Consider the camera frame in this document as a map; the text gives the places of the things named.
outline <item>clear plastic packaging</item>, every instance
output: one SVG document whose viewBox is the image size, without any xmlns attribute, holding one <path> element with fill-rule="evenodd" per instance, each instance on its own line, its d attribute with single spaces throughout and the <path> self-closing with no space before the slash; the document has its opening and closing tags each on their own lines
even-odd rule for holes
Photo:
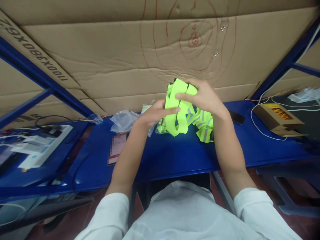
<svg viewBox="0 0 320 240">
<path fill-rule="evenodd" d="M 100 116 L 99 113 L 93 113 L 91 114 L 88 118 L 87 118 L 88 121 L 92 122 L 92 123 L 95 123 L 95 124 L 101 124 L 103 122 L 103 119 L 102 117 Z"/>
<path fill-rule="evenodd" d="M 149 107 L 151 107 L 155 101 L 156 100 L 153 100 L 150 105 L 143 105 L 141 114 L 144 113 Z M 114 122 L 114 125 L 111 127 L 110 130 L 116 133 L 130 132 L 134 122 L 137 120 L 139 116 L 140 114 L 129 110 L 117 112 L 115 115 L 113 115 L 112 118 L 110 118 L 110 120 Z M 154 127 L 157 124 L 158 123 L 155 123 L 153 126 L 149 128 L 148 137 L 151 137 Z"/>
<path fill-rule="evenodd" d="M 112 118 L 110 118 L 110 120 L 114 122 L 114 125 L 111 127 L 111 131 L 117 133 L 130 132 L 134 122 L 139 116 L 140 115 L 138 113 L 129 110 L 117 112 Z"/>
</svg>

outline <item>white shirt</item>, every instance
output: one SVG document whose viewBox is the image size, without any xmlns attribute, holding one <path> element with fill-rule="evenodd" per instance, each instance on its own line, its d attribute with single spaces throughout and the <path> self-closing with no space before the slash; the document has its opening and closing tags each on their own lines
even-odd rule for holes
<svg viewBox="0 0 320 240">
<path fill-rule="evenodd" d="M 236 215 L 220 207 L 211 192 L 176 181 L 155 194 L 148 209 L 127 229 L 129 199 L 105 196 L 76 240 L 102 239 L 300 239 L 265 191 L 246 188 L 234 198 Z"/>
</svg>

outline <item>white sleeve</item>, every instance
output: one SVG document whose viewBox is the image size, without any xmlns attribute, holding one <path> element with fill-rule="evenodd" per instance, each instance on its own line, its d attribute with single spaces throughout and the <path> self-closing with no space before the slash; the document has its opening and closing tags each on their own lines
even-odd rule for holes
<svg viewBox="0 0 320 240">
<path fill-rule="evenodd" d="M 120 240 L 128 231 L 129 199 L 123 193 L 105 196 L 89 225 L 75 240 Z"/>
<path fill-rule="evenodd" d="M 265 191 L 245 188 L 235 196 L 234 206 L 237 217 L 266 239 L 301 240 L 273 207 Z"/>
</svg>

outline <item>hand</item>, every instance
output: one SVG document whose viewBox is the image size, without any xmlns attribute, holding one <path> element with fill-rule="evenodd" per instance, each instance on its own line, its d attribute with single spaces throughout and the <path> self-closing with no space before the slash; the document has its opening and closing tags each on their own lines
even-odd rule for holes
<svg viewBox="0 0 320 240">
<path fill-rule="evenodd" d="M 156 101 L 136 120 L 136 122 L 150 128 L 161 118 L 164 118 L 165 116 L 170 114 L 178 113 L 180 111 L 180 107 L 164 109 L 165 102 L 165 99 Z"/>
<path fill-rule="evenodd" d="M 198 93 L 196 95 L 178 93 L 176 95 L 177 99 L 190 102 L 201 110 L 216 116 L 226 112 L 226 107 L 207 81 L 189 78 L 185 82 L 195 86 L 198 89 Z"/>
</svg>

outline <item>white device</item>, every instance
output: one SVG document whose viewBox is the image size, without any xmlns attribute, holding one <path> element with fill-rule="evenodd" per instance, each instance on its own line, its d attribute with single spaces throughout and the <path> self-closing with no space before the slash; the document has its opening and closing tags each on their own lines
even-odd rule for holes
<svg viewBox="0 0 320 240">
<path fill-rule="evenodd" d="M 305 88 L 301 90 L 299 93 L 291 94 L 288 98 L 296 103 L 303 103 L 313 101 L 315 99 L 320 99 L 320 88 Z"/>
<path fill-rule="evenodd" d="M 51 138 L 44 138 L 38 135 L 35 136 L 27 136 L 23 142 L 31 143 L 38 146 L 48 145 L 52 141 Z"/>
<path fill-rule="evenodd" d="M 71 132 L 73 127 L 71 125 L 62 125 L 62 133 L 57 138 L 46 138 L 50 139 L 49 144 L 43 147 L 44 149 L 39 153 L 30 154 L 18 167 L 24 169 L 38 168 L 47 160 L 51 153 L 58 147 L 58 145 L 65 139 L 65 137 Z"/>
<path fill-rule="evenodd" d="M 44 146 L 37 146 L 30 143 L 18 143 L 11 148 L 10 151 L 25 154 L 39 154 L 44 148 Z"/>
</svg>

